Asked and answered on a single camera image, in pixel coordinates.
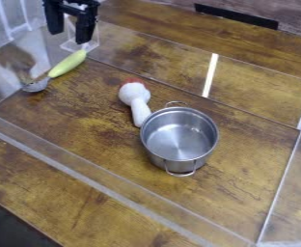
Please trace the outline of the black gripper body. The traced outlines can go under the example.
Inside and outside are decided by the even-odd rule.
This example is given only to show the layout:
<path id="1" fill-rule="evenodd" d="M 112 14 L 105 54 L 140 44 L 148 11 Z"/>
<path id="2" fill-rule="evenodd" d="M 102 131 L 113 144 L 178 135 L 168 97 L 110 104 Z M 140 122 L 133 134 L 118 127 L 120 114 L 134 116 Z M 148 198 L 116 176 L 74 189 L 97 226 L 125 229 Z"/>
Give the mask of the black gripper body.
<path id="1" fill-rule="evenodd" d="M 57 13 L 97 15 L 100 2 L 97 0 L 42 0 L 44 8 Z"/>

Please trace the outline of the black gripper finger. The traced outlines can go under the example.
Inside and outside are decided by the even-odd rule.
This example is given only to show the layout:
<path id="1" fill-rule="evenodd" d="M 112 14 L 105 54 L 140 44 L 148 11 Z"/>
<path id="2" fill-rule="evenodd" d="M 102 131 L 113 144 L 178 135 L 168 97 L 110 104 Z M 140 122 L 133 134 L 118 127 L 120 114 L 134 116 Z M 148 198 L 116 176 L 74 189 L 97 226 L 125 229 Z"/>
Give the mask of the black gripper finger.
<path id="1" fill-rule="evenodd" d="M 45 5 L 45 16 L 50 34 L 60 34 L 64 30 L 64 14 L 60 10 L 58 5 Z"/>
<path id="2" fill-rule="evenodd" d="M 76 22 L 76 42 L 82 44 L 89 42 L 93 38 L 96 26 L 96 14 L 94 12 L 88 12 L 78 14 Z"/>

